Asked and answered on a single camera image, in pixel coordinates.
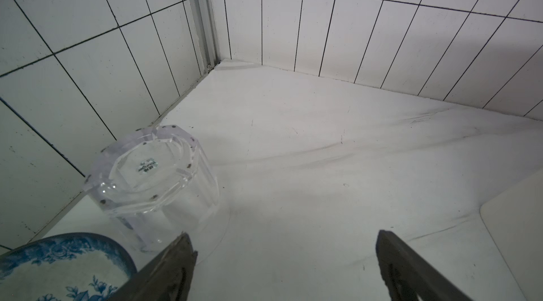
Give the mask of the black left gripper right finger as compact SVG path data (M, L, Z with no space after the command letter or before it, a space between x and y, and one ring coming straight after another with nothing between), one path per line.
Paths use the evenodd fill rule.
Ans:
M470 299L392 231L379 231L376 257L391 300Z

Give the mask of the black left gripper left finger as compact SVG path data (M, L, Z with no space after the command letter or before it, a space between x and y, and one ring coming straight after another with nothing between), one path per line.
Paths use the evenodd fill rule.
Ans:
M189 235L182 233L109 299L185 301L197 256Z

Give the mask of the white plastic drawer cabinet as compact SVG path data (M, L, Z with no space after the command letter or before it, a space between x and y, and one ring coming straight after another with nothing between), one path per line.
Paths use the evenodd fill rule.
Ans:
M542 171L484 203L480 215L526 300L542 299Z

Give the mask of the clear upturned glass cup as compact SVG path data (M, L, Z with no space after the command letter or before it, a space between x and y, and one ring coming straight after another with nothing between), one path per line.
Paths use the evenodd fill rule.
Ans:
M143 128L103 149L83 189L144 253L158 253L186 233L206 257L229 223L202 146L177 125Z

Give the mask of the blue white patterned plate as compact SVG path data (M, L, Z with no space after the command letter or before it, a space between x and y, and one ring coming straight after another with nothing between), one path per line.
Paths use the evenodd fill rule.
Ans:
M1 299L107 300L136 273L127 250L109 237L54 235L1 255Z

